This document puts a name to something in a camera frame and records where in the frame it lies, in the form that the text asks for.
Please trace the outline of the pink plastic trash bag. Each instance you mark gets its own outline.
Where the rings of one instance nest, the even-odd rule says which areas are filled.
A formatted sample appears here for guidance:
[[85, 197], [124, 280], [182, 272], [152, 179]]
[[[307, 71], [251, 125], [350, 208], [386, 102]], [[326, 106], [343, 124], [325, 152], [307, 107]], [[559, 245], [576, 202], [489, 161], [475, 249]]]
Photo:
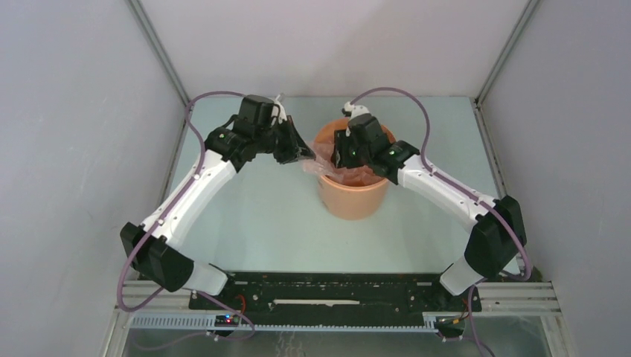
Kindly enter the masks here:
[[310, 142], [310, 148], [316, 157], [313, 160], [302, 161], [305, 173], [324, 176], [335, 183], [350, 187], [364, 187], [376, 184], [382, 180], [367, 166], [357, 168], [336, 168], [331, 161], [334, 149], [334, 131], [318, 134]]

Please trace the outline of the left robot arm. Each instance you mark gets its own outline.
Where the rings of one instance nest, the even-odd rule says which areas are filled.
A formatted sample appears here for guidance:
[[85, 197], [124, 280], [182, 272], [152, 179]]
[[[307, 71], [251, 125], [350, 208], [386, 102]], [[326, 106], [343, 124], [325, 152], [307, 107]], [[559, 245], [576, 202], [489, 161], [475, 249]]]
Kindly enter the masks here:
[[200, 141], [197, 162], [166, 200], [141, 224], [128, 222], [120, 237], [129, 264], [169, 292], [205, 292], [216, 309], [234, 303], [228, 275], [211, 264], [185, 256], [189, 230], [219, 190], [259, 154], [279, 164], [311, 160], [308, 147], [279, 98], [246, 95], [237, 114]]

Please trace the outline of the orange trash bin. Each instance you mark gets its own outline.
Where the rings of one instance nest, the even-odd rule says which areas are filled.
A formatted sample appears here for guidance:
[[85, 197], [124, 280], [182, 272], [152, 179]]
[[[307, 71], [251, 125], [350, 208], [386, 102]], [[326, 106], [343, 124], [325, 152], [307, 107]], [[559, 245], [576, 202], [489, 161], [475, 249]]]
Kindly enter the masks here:
[[[347, 122], [347, 118], [329, 122], [318, 134], [346, 129]], [[346, 220], [364, 219], [375, 213], [391, 186], [391, 182], [386, 178], [369, 186], [350, 187], [335, 183], [324, 176], [316, 177], [318, 196], [323, 205], [335, 217]]]

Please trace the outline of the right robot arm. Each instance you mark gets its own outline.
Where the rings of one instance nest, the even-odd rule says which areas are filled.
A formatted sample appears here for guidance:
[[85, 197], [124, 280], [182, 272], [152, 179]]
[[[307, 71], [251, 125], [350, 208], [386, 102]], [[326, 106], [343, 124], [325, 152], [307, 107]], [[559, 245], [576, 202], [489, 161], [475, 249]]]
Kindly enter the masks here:
[[419, 193], [451, 214], [469, 234], [464, 253], [439, 277], [432, 292], [437, 308], [451, 311], [463, 292], [484, 279], [497, 277], [525, 251], [525, 225], [519, 203], [511, 196], [496, 199], [433, 166], [418, 148], [391, 141], [379, 121], [362, 114], [333, 133], [331, 161], [338, 168], [366, 166], [376, 176]]

